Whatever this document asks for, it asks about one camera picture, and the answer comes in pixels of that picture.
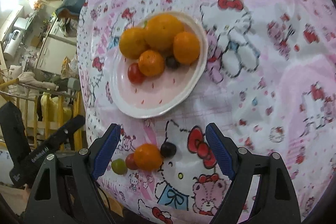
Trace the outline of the green grape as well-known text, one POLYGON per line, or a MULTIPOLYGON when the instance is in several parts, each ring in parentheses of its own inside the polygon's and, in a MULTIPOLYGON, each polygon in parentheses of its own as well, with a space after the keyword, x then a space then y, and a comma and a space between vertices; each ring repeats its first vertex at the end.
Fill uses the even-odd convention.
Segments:
POLYGON ((112 161, 111 167, 114 173, 124 175, 127 173, 126 162, 123 159, 116 159, 112 161))

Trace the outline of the red cherry tomato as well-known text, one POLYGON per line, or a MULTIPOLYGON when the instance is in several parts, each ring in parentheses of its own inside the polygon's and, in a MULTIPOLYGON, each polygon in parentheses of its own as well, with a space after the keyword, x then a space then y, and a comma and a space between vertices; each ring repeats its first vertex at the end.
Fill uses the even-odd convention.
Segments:
POLYGON ((135 160, 134 160, 134 153, 130 153, 129 155, 127 155, 125 159, 125 164, 126 164, 126 167, 130 170, 138 169, 138 166, 136 165, 135 160))
POLYGON ((140 85, 146 79, 146 76, 139 70, 137 63, 132 63, 127 70, 127 77, 134 85, 140 85))

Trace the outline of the small tangerine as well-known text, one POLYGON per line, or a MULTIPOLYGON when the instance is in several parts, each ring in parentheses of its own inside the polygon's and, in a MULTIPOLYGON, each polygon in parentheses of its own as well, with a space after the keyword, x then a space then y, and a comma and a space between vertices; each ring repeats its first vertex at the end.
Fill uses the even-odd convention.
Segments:
POLYGON ((138 67, 146 77, 160 76, 165 70, 165 59, 159 52, 147 50, 140 55, 138 67))
POLYGON ((137 147, 133 159, 140 170, 147 172, 158 170, 163 163, 163 157, 158 147, 149 143, 137 147))
POLYGON ((174 37, 173 55, 182 65, 191 65, 200 55, 200 42, 195 34, 180 32, 174 37))

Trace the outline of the dark grape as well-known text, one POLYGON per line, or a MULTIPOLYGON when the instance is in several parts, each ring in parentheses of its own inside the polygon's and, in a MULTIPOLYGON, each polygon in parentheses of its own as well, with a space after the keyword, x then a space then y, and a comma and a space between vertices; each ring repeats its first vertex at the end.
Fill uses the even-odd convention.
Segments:
POLYGON ((177 152, 177 147, 175 144, 168 141, 161 145, 160 153, 164 158, 173 157, 177 152))
POLYGON ((166 57, 165 64, 170 69, 178 69, 180 67, 180 63, 175 59, 174 56, 166 57))

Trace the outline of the yellow wooden rack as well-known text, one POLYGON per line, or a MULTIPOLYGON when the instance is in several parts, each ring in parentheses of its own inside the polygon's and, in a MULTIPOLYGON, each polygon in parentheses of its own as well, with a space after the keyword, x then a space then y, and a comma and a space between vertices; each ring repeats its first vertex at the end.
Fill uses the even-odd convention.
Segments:
POLYGON ((80 91, 59 92, 1 78, 1 105, 12 102, 21 112, 25 135, 36 148, 70 118, 83 114, 80 91))

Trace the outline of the white pink strawberry plate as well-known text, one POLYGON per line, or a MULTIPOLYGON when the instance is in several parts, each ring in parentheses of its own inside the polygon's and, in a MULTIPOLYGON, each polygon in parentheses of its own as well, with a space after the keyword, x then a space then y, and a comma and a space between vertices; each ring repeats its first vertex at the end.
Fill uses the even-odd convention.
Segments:
POLYGON ((106 61, 113 103, 133 118, 152 118, 182 103, 206 67, 205 31, 191 16, 160 12, 121 34, 106 61))

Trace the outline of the pink Hello Kitty bedsheet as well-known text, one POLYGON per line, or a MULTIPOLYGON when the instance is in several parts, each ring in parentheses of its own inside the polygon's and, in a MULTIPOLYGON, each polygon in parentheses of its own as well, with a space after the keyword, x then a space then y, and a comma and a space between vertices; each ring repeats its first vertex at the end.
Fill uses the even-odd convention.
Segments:
POLYGON ((173 143, 154 172, 108 168, 102 187, 155 223, 209 223, 230 181, 205 138, 214 122, 253 153, 278 152, 289 171, 302 221, 335 179, 335 5, 332 0, 85 0, 77 53, 87 140, 121 125, 115 159, 144 144, 173 143), (122 32, 155 12, 181 11, 209 41, 205 71, 168 113, 134 119, 112 99, 112 57, 122 32))

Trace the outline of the white cabinet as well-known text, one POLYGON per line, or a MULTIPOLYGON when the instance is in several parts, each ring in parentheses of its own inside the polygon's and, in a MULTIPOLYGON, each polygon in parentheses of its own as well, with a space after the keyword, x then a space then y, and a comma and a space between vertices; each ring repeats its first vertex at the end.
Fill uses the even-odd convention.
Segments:
POLYGON ((72 59, 76 53, 77 31, 64 20, 56 19, 43 39, 41 50, 35 61, 35 69, 61 74, 62 64, 66 57, 72 59))

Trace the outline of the large orange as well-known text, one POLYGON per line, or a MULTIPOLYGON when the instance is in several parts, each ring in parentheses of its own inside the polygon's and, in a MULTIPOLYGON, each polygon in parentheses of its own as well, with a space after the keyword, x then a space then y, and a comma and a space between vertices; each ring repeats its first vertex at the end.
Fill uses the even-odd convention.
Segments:
POLYGON ((124 57, 136 60, 143 52, 149 49, 144 33, 144 29, 139 27, 129 28, 122 33, 119 48, 124 57))
POLYGON ((147 21, 144 38, 151 49, 164 52, 172 47, 174 37, 184 29, 184 24, 175 16, 159 14, 147 21))

